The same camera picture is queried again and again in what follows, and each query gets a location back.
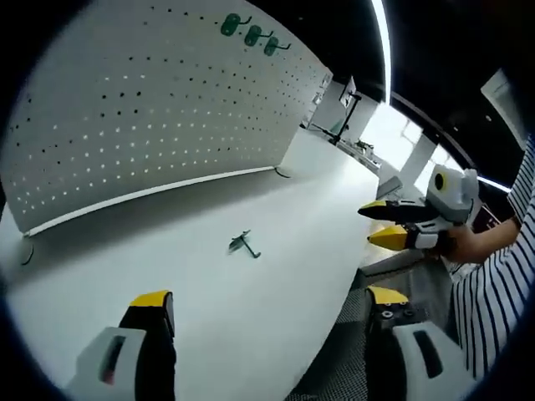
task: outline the striped shirt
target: striped shirt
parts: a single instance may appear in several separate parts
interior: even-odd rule
[[[518,221],[517,240],[464,275],[454,275],[452,301],[466,367],[482,378],[522,316],[535,278],[535,139],[530,135],[508,196]]]

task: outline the window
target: window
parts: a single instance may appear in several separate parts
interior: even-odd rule
[[[402,113],[381,103],[360,140],[374,146],[374,154],[400,171],[421,137],[421,128]]]
[[[433,174],[433,170],[435,169],[436,165],[445,165],[450,169],[463,171],[459,164],[451,157],[448,152],[446,152],[446,150],[442,146],[436,146],[433,155],[431,155],[430,160],[427,162],[423,171],[420,173],[420,176],[416,179],[415,182],[415,187],[422,194],[425,194],[427,192],[427,186],[429,185],[429,180],[431,179],[431,175]]]

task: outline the black stand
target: black stand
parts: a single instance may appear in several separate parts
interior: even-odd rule
[[[345,121],[342,124],[342,128],[340,129],[340,132],[338,133],[338,135],[329,134],[332,137],[329,140],[329,143],[333,144],[334,146],[336,146],[336,144],[340,142],[340,139],[342,138],[342,133],[345,131],[345,127],[347,126],[349,119],[351,119],[351,116],[353,115],[353,112],[355,108],[357,107],[357,103],[362,99],[362,97],[358,96],[357,94],[350,94],[350,95],[353,97],[354,102],[353,102],[353,105],[351,106],[351,110],[349,111],[348,116],[345,118]]]

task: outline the person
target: person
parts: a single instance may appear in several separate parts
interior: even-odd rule
[[[446,259],[477,264],[452,275],[451,294],[459,343],[475,378],[489,372],[511,337],[535,278],[534,176],[535,136],[529,135],[507,196],[515,216],[479,234],[466,226],[449,230],[457,246]]]

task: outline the pegboard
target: pegboard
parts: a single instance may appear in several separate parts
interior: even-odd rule
[[[229,13],[252,17],[230,37]],[[244,43],[252,24],[274,31]],[[51,43],[8,124],[1,175],[21,231],[182,180],[278,165],[330,72],[237,0],[97,1]]]

